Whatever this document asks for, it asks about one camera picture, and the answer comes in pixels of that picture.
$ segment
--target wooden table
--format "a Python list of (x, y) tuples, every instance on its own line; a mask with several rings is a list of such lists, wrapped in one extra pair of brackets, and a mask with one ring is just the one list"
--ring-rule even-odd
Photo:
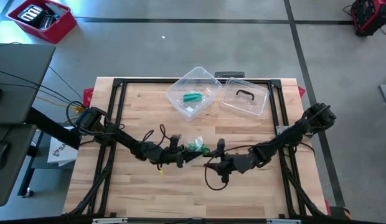
[[(300, 119), (303, 113), (295, 79), (281, 79), (289, 123)], [(96, 80), (91, 106), (107, 110), (113, 78), (99, 77)], [(154, 134), (148, 141), (161, 140), (159, 125), (166, 127), (167, 135), (202, 136), (204, 144), (216, 148), (219, 138), (224, 138), (226, 148), (244, 144), (256, 144), (274, 138), (270, 105), (266, 107), (260, 121), (237, 116), (220, 107), (220, 93), (196, 119), (187, 122), (165, 96), (166, 83), (129, 83), (126, 89), (125, 105), (121, 123), (125, 131), (136, 139), (142, 139), (150, 130)], [(114, 120), (118, 96), (115, 100)], [(281, 120), (279, 103), (276, 101)], [(162, 147), (169, 145), (164, 141)], [(91, 187), (99, 151), (97, 143), (82, 146), (65, 201), (64, 211), (77, 206)], [(247, 153), (239, 149), (237, 153)], [(164, 165), (164, 177), (160, 177), (156, 166), (148, 161), (134, 158), (129, 149), (117, 144), (115, 163), (111, 176), (106, 214), (116, 212), (118, 217), (164, 217), (164, 218), (277, 218), (287, 214), (286, 199), (281, 178), (278, 155), (265, 167), (249, 170), (244, 174), (234, 172), (226, 189), (210, 190), (204, 181), (203, 164), (208, 158), (198, 159), (179, 169), (175, 164)], [(318, 176), (313, 152), (306, 146), (298, 146), (296, 153), (299, 175), (303, 189), (326, 213), (322, 187)], [(209, 170), (208, 179), (214, 187), (222, 186), (220, 177)], [(294, 208), (298, 203), (294, 188), (291, 187)], [(101, 190), (96, 207), (101, 199)]]

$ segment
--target concrete floor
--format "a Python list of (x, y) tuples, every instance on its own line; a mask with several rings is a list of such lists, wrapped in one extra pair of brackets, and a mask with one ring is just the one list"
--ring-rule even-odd
[[(15, 0), (10, 10), (21, 2)], [(74, 16), (104, 19), (288, 19), (283, 0), (58, 2), (71, 7)], [(0, 0), (0, 12), (6, 3)], [(341, 9), (351, 3), (290, 0), (294, 18), (299, 21), (348, 21), (350, 17)], [(347, 25), (296, 25), (296, 29), (299, 39), (295, 41), (302, 46), (304, 65), (298, 60), (288, 21), (110, 23), (83, 22), (80, 18), (78, 27), (56, 45), (51, 66), (80, 93), (93, 87), (97, 76), (180, 77), (196, 66), (211, 73), (232, 70), (244, 71), (246, 77), (297, 78), (303, 87), (310, 82), (312, 100), (316, 97), (331, 105), (337, 116), (327, 138), (346, 207), (356, 220), (386, 222), (386, 105), (378, 89), (379, 84), (386, 83), (386, 36), (378, 31), (372, 37), (360, 38)], [(0, 42), (46, 44), (25, 34), (12, 21), (0, 21)], [(308, 77), (302, 72), (303, 66), (308, 68)], [(78, 99), (50, 70), (44, 85)], [(309, 106), (308, 94), (303, 105)], [(40, 100), (34, 107), (56, 121), (65, 119), (62, 108)], [(313, 144), (324, 194), (333, 205), (317, 138)], [(9, 203), (0, 207), (0, 220), (60, 214), (70, 176), (71, 172), (58, 170), (36, 172), (32, 188), (37, 195), (21, 199), (13, 192)]]

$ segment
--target clear plastic container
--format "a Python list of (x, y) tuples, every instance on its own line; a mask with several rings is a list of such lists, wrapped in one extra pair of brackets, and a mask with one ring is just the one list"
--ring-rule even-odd
[[(166, 91), (172, 105), (187, 121), (192, 121), (208, 107), (219, 94), (222, 84), (202, 67), (193, 68)], [(199, 99), (187, 101), (188, 95), (199, 95)]]
[(269, 100), (267, 88), (245, 80), (229, 78), (226, 81), (221, 105), (246, 114), (261, 116)]

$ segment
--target table leg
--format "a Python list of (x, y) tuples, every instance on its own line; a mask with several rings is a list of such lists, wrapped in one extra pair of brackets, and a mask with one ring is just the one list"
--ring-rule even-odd
[(80, 145), (79, 136), (63, 128), (35, 108), (30, 109), (26, 118), (26, 123), (37, 125), (41, 131), (78, 150)]
[(32, 163), (34, 162), (34, 158), (37, 155), (38, 148), (35, 146), (30, 146), (27, 155), (31, 156), (29, 165), (27, 166), (26, 174), (24, 174), (23, 181), (21, 182), (21, 186), (19, 188), (18, 196), (25, 196), (27, 193), (27, 189), (30, 186), (32, 175), (34, 174), (35, 169), (32, 168)]

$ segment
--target red bin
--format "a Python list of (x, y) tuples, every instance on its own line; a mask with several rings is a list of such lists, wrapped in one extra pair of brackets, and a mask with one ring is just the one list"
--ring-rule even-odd
[[(45, 3), (52, 3), (65, 9), (67, 12), (60, 16), (47, 30), (40, 30), (29, 24), (25, 24), (17, 18), (17, 15), (22, 12), (30, 4), (41, 7), (42, 9), (49, 9)], [(24, 32), (32, 34), (36, 37), (44, 39), (52, 44), (57, 44), (63, 37), (72, 30), (77, 22), (75, 21), (73, 15), (71, 15), (71, 10), (69, 7), (59, 4), (57, 2), (49, 0), (27, 0), (19, 7), (15, 8), (11, 13), (7, 15), (8, 18), (12, 19)]]

